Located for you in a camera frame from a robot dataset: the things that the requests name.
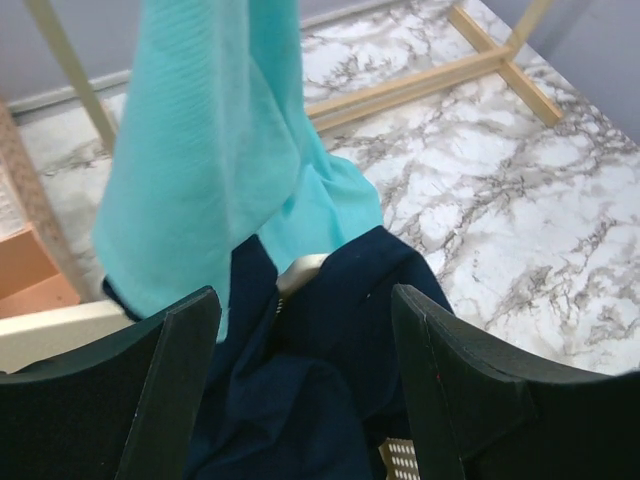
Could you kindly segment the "navy blue t shirt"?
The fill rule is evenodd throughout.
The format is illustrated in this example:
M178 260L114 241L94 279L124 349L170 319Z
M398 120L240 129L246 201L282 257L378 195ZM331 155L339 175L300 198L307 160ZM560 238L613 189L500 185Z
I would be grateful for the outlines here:
M383 227L340 247L282 299L257 236L231 254L229 313L191 436L187 479L382 479L410 435L393 288L448 301L423 256Z

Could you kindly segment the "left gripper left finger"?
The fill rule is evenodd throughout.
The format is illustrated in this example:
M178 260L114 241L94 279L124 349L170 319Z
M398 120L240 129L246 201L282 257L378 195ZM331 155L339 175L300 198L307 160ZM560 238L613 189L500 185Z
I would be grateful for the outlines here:
M220 318L215 291L204 287L3 374L2 478L181 478Z

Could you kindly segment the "teal t shirt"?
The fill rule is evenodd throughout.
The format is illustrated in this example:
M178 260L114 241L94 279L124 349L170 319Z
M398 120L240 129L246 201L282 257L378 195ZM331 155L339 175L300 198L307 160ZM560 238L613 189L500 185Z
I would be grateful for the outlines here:
M278 269L379 226L379 196L304 109L295 1L147 1L92 243L148 317L210 286L230 296L251 236Z

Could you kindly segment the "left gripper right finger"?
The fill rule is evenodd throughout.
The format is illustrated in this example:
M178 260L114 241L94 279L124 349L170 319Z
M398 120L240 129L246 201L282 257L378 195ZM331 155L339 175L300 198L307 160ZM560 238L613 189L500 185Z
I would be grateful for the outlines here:
M519 349L409 285L392 321L425 479L635 479L639 375L605 375Z

